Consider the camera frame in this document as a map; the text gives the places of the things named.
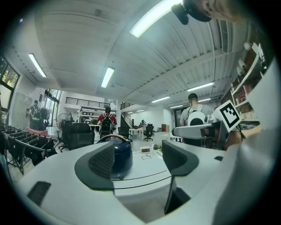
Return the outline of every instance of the staircase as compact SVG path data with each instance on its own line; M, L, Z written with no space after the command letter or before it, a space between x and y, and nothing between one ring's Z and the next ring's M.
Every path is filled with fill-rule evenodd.
M129 127L132 128L132 120L129 118L127 113L123 112L121 113L121 127Z

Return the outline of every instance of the drying rack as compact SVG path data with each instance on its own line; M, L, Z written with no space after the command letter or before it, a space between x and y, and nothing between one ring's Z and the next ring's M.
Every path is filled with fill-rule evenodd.
M10 164L14 167L17 167L23 175L24 175L23 167L31 160L31 158L28 158L25 155L26 149L32 149L40 152L43 156L43 159L45 159L53 155L51 153L55 151L56 145L59 144L59 141L57 139L23 131L21 129L9 125L0 124L0 134L3 135L3 138L5 140L4 156L7 162L7 166ZM39 138L46 138L47 140L47 142L41 147L36 146L38 144L37 141L39 140ZM8 141L15 141L16 143L22 146L22 150L20 150L21 152L19 155L19 159L14 159L14 157L12 156L12 159L8 160L7 158ZM54 142L53 148L45 149L45 146L47 146L51 141Z

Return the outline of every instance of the ceiling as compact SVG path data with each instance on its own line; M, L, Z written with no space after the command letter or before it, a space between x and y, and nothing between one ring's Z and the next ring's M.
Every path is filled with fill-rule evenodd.
M189 18L182 25L170 12L140 38L129 31L160 0L45 1L29 12L6 43L5 56L14 69L35 85L119 99L139 105L185 103L188 88L215 82L195 91L199 99L218 101L236 77L247 39L247 24L230 24L222 52L216 20ZM28 57L33 53L47 75L43 78ZM107 67L115 72L101 87Z

